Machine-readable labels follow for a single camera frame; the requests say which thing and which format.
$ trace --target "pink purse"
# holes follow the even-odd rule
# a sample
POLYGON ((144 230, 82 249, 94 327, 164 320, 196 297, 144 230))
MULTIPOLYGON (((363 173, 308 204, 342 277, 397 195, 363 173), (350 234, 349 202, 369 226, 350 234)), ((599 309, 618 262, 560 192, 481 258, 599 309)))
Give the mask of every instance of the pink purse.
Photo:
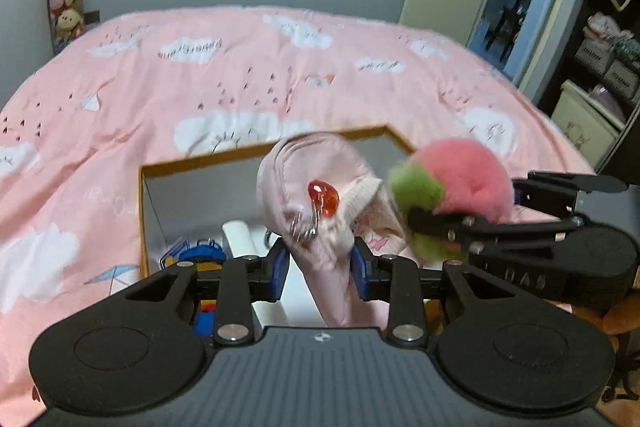
POLYGON ((258 207, 267 228, 289 247, 327 325, 384 327, 386 303, 364 303, 350 280, 354 234, 372 253, 409 253, 405 234, 382 180, 350 143, 312 133, 278 142, 258 170, 258 207), (314 207, 309 183, 334 187, 333 216, 314 207))

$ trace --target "metal keyring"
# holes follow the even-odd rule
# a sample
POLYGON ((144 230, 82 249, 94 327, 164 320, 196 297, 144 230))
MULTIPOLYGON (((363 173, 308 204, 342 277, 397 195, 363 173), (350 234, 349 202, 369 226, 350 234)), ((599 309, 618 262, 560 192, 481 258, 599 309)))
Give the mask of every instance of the metal keyring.
POLYGON ((267 250, 271 250, 271 242, 270 242, 270 239, 271 239, 271 234, 272 234, 272 233, 273 233, 273 232, 271 232, 271 230, 267 230, 266 232, 264 232, 264 247, 265 247, 267 250))
POLYGON ((311 219, 306 219, 303 214, 299 212, 294 215, 291 221, 289 233, 297 243, 308 243, 318 236, 319 221, 320 212, 317 208, 314 208, 311 219))

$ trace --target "pink bed sheet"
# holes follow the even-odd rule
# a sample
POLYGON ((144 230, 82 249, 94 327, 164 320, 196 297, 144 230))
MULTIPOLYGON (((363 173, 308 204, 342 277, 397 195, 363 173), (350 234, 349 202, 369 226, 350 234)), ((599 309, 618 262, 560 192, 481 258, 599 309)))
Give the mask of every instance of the pink bed sheet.
POLYGON ((512 176, 590 171, 497 70, 433 32, 219 7, 122 16, 69 46, 0 113, 0 425, 43 409, 35 337, 137 279, 139 165, 382 123, 417 147, 470 134, 512 176))

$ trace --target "white cylinder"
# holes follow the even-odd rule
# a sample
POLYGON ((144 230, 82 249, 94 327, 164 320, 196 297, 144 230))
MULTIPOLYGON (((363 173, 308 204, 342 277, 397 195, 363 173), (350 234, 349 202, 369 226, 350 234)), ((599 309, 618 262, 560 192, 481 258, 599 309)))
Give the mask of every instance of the white cylinder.
MULTIPOLYGON (((222 247, 230 257, 260 255, 255 248, 251 231, 244 221, 228 221, 222 225, 222 247)), ((280 302, 254 302, 255 315, 262 327, 288 326, 287 314, 280 302)))

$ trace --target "red gem charm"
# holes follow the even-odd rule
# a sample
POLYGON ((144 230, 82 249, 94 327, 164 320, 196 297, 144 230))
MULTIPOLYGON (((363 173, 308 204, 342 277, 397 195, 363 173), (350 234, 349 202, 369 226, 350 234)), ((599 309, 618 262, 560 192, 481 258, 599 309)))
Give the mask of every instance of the red gem charm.
POLYGON ((338 203, 340 203, 340 196, 335 188, 326 182, 313 180, 308 185, 308 192, 314 207, 322 216, 335 216, 338 211, 338 203))

